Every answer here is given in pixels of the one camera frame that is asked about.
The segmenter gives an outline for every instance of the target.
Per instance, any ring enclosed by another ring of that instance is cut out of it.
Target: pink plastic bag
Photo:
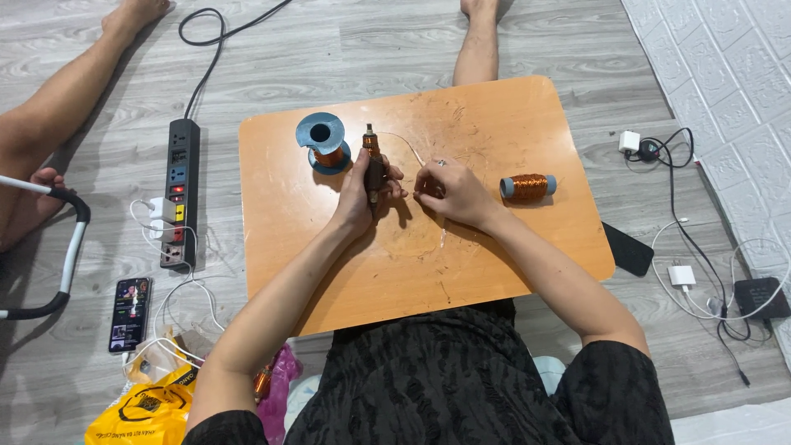
[[[289,397],[289,382],[302,374],[302,363],[291,353],[291,347],[284,344],[276,355],[272,368],[269,395],[258,404],[258,418],[263,424],[263,433],[270,445],[282,445],[286,438],[283,419],[286,417],[286,403]]]

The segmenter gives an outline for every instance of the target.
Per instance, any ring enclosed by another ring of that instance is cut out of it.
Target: bare foot
[[[65,188],[63,177],[55,169],[47,167],[35,172],[30,177],[33,184],[47,187]],[[63,201],[57,200],[41,193],[22,190],[17,196],[17,203],[11,213],[6,232],[0,240],[0,252],[5,252],[22,239],[26,234],[35,230],[44,221],[58,213],[63,207]]]
[[[131,42],[144,26],[162,17],[169,6],[170,0],[122,0],[101,20],[101,28]]]
[[[499,6],[500,0],[461,0],[461,12],[468,17],[477,17],[481,14],[495,16]]]

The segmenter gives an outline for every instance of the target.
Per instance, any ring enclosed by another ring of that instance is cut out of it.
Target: black phone
[[[146,338],[150,278],[120,280],[115,286],[108,351],[130,352]]]
[[[602,221],[615,265],[636,276],[645,276],[653,259],[653,249]]]

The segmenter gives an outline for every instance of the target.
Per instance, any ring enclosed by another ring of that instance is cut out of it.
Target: laminate floor
[[[100,19],[111,3],[0,0],[0,111],[21,103],[84,51],[100,35]],[[119,358],[106,352],[115,282],[152,276],[159,303],[181,279],[158,268],[158,255],[127,214],[133,199],[161,193],[168,124],[183,114],[214,53],[182,43],[179,21],[214,6],[235,27],[271,5],[180,2],[127,53],[101,108],[53,160],[68,165],[66,182],[90,204],[93,220],[66,310],[45,320],[0,323],[0,433],[8,443],[81,441],[86,426],[124,384]],[[602,219],[650,243],[671,218],[668,171],[625,165],[615,150],[618,134],[632,129],[666,137],[678,125],[621,3],[516,0],[503,10],[501,77],[552,78]],[[227,41],[194,115],[202,127],[197,276],[216,295],[222,323],[246,301],[237,157],[242,119],[449,86],[466,28],[457,0],[294,0]],[[217,32],[212,17],[187,28],[188,36],[200,40]],[[679,217],[690,218],[688,230],[729,282],[731,243],[694,166],[676,172],[676,194]],[[49,300],[73,221],[64,211],[0,257],[2,306]],[[693,295],[705,301],[715,289],[700,262],[691,259],[690,246],[675,230],[663,236],[658,265],[693,261],[702,282]],[[752,381],[748,389],[713,335],[713,323],[681,312],[655,277],[639,279],[618,269],[605,284],[645,327],[671,417],[791,396],[789,372],[773,340],[730,342]],[[517,328],[535,355],[571,360],[578,339],[539,298],[517,298],[517,310]],[[175,293],[167,316],[193,341],[210,344],[217,338],[206,298],[195,287]],[[320,372],[329,338],[292,340],[307,375]]]

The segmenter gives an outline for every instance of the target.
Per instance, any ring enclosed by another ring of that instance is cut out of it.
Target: orange table
[[[435,154],[461,160],[498,200],[501,177],[554,174],[553,196],[505,205],[597,279],[612,276],[615,264],[558,94],[548,78],[531,76],[246,119],[239,162],[249,296],[307,245],[338,203],[343,173],[315,173],[294,138],[297,123],[318,111],[343,122],[352,158],[372,123],[410,192],[420,169],[413,149],[426,162]],[[447,221],[440,247],[440,224],[411,196],[395,202],[331,268],[293,335],[531,292],[494,240]]]

